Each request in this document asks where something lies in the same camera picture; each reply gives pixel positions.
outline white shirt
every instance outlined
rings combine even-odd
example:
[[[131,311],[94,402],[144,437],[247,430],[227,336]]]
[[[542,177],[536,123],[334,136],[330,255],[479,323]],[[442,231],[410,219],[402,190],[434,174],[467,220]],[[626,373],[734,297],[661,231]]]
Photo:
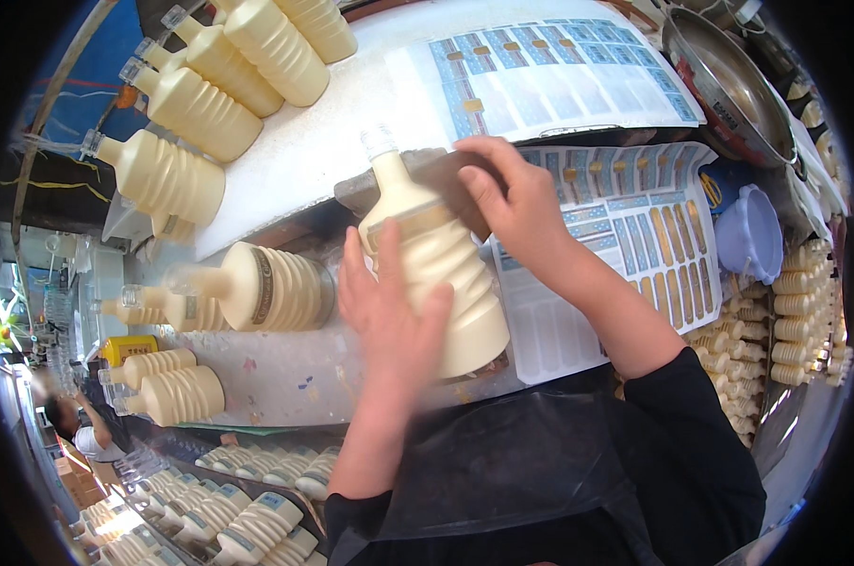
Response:
[[[75,448],[86,458],[94,462],[115,462],[125,458],[125,452],[117,447],[115,442],[110,442],[105,449],[100,446],[93,436],[93,426],[81,426],[75,431]]]

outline sticker sheet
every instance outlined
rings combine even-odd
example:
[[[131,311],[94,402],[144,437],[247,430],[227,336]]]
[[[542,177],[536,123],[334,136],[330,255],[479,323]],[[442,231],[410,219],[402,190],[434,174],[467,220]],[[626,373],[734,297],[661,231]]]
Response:
[[[523,140],[557,130],[705,123],[643,34],[603,12],[605,19],[474,30],[393,51],[386,62],[399,99],[423,100],[426,92],[450,142],[477,134]]]
[[[553,174],[565,225],[681,334],[719,316],[713,221],[697,142],[634,148],[520,150]],[[606,363],[587,319],[491,239],[518,379],[536,384]]]

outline metal pot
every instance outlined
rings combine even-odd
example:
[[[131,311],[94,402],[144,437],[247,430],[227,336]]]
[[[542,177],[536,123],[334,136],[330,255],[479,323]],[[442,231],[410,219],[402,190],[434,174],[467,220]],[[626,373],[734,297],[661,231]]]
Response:
[[[716,149],[763,168],[797,160],[792,127],[754,62],[706,18],[670,6],[662,34],[672,65],[703,107]]]

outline yellow container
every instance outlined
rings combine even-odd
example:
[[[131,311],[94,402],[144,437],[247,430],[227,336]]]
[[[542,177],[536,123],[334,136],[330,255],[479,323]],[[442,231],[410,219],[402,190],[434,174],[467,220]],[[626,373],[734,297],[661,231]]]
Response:
[[[149,354],[157,351],[156,338],[150,334],[139,336],[113,336],[107,338],[100,349],[100,357],[109,362],[110,368],[118,368],[128,356]]]

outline worker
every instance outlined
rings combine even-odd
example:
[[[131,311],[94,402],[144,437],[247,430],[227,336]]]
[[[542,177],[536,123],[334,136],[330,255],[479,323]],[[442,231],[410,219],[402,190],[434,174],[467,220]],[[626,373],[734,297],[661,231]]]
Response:
[[[458,176],[506,251],[587,318],[625,401],[564,391],[566,378],[444,409],[455,411],[446,423],[418,416],[453,290],[437,286],[416,314],[398,224],[382,231],[378,281],[350,227],[339,309],[360,336],[365,382],[325,504],[330,566],[708,565],[758,537],[765,493],[754,459],[694,351],[569,235],[548,171],[500,138],[455,148],[498,168],[507,198],[483,169]],[[432,431],[412,419],[432,420]]]
[[[91,425],[81,425],[78,408],[90,418]],[[44,414],[56,434],[73,444],[78,452],[94,462],[115,462],[125,458],[125,451],[113,440],[113,433],[87,397],[78,391],[73,398],[57,396],[44,406]]]

